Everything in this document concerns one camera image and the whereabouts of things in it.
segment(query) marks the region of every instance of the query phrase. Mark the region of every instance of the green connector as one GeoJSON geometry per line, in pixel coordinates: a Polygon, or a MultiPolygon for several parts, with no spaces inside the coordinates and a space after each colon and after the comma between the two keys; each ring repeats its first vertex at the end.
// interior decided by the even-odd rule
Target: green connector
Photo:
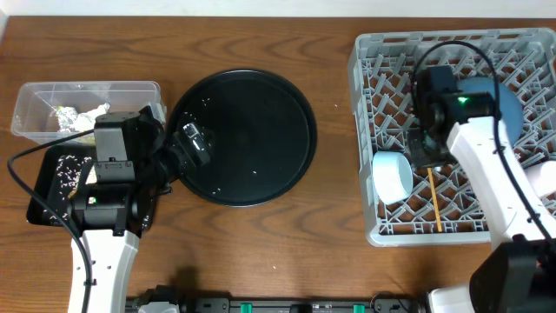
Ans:
{"type": "Polygon", "coordinates": [[[242,303],[240,307],[240,313],[253,313],[253,304],[251,303],[242,303]]]}
{"type": "Polygon", "coordinates": [[[355,304],[354,305],[354,313],[365,313],[365,305],[355,304]]]}

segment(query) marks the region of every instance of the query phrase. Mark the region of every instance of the clear plastic box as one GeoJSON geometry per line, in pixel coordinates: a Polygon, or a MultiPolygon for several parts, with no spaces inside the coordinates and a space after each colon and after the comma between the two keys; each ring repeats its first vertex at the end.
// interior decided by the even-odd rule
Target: clear plastic box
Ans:
{"type": "MultiPolygon", "coordinates": [[[[109,112],[138,111],[150,105],[154,117],[166,123],[166,107],[155,82],[26,83],[19,90],[11,133],[36,143],[48,143],[74,132],[59,132],[56,108],[70,106],[78,113],[109,103],[109,112]]],[[[93,143],[77,138],[72,143],[93,143]]]]}

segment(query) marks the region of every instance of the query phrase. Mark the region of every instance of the white bowl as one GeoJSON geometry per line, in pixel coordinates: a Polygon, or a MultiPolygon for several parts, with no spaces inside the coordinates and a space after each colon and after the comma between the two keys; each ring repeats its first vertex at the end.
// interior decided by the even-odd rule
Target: white bowl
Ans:
{"type": "Polygon", "coordinates": [[[373,183],[385,205],[407,199],[414,187],[409,161],[399,152],[378,151],[373,156],[373,183]]]}

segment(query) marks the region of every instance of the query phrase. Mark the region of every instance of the dish rack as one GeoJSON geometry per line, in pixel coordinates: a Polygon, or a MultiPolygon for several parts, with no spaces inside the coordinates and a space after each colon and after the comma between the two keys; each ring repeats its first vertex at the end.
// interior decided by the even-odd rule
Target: dish rack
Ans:
{"type": "MultiPolygon", "coordinates": [[[[415,170],[412,195],[384,205],[373,186],[371,162],[377,150],[407,151],[407,130],[418,127],[411,112],[410,75],[429,48],[447,40],[461,40],[483,50],[493,61],[500,81],[523,107],[523,130],[514,145],[523,168],[556,160],[556,33],[549,29],[454,30],[365,34],[355,40],[347,67],[351,108],[360,156],[360,186],[367,240],[373,246],[485,243],[487,221],[466,174],[458,165],[433,171],[444,232],[436,229],[427,170],[415,170]]],[[[458,80],[488,76],[479,55],[448,45],[432,52],[424,69],[449,65],[458,80]]],[[[556,217],[556,198],[543,204],[556,217]]]]}

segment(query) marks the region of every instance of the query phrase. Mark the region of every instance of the wooden table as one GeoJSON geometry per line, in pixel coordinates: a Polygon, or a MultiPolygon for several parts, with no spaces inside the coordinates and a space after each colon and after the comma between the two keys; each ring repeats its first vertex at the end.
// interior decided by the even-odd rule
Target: wooden table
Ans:
{"type": "MultiPolygon", "coordinates": [[[[552,27],[554,20],[404,18],[11,17],[0,49],[0,311],[64,312],[70,236],[25,222],[29,197],[5,168],[34,146],[10,134],[17,91],[41,81],[154,80],[169,111],[219,70],[286,77],[312,104],[318,146],[286,195],[233,209],[179,183],[141,240],[128,295],[174,284],[204,296],[369,298],[468,281],[488,244],[373,248],[365,239],[348,56],[363,33],[552,27]]],[[[43,153],[17,164],[34,184],[43,153]]]]}

